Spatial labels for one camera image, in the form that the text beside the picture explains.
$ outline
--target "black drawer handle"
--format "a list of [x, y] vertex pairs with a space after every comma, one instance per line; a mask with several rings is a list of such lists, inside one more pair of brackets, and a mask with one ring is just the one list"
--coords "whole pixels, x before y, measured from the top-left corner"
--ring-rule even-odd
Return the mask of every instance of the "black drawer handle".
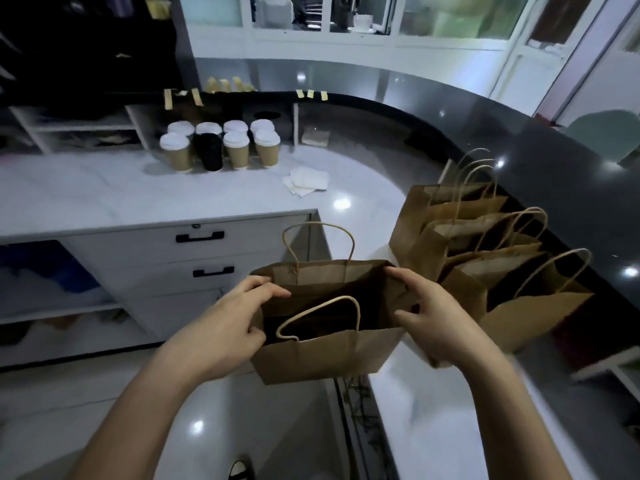
[[175, 236], [175, 241], [180, 244], [181, 242], [215, 241], [224, 238], [225, 232], [223, 230], [217, 230], [212, 232], [209, 237], [189, 237], [189, 234], [178, 234]]
[[204, 269], [196, 269], [193, 272], [194, 278], [203, 278], [204, 276], [219, 276], [220, 274], [233, 274], [236, 272], [235, 266], [225, 266], [222, 271], [217, 271], [215, 273], [205, 273]]

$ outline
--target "left hand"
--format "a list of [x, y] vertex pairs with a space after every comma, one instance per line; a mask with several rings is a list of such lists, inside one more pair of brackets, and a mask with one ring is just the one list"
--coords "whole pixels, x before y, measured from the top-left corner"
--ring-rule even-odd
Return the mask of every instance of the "left hand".
[[248, 276], [218, 302], [172, 336], [156, 354], [177, 380], [196, 387], [226, 376], [250, 359], [265, 341], [262, 330], [250, 326], [261, 304], [291, 293], [267, 276]]

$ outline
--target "black coffee cup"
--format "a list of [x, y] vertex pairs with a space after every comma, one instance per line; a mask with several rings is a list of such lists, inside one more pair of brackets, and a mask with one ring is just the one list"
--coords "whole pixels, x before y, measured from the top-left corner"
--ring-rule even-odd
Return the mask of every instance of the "black coffee cup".
[[222, 138], [217, 134], [203, 133], [193, 135], [193, 147], [197, 156], [208, 171], [222, 168]]

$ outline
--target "black shoe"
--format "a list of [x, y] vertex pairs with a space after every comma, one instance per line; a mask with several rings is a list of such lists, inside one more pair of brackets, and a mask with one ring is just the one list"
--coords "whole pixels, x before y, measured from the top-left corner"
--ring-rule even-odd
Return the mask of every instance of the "black shoe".
[[248, 458], [236, 460], [229, 472], [229, 480], [255, 480], [251, 461]]

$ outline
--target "floor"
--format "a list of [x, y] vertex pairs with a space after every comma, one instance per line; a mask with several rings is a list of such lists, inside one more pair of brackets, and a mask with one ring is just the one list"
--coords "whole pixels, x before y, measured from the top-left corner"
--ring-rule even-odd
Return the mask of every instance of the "floor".
[[[0, 477], [63, 479], [152, 352], [0, 375]], [[266, 387], [249, 364], [206, 383], [180, 409], [155, 478], [226, 479], [240, 454], [259, 480], [341, 478], [329, 397], [323, 381]]]

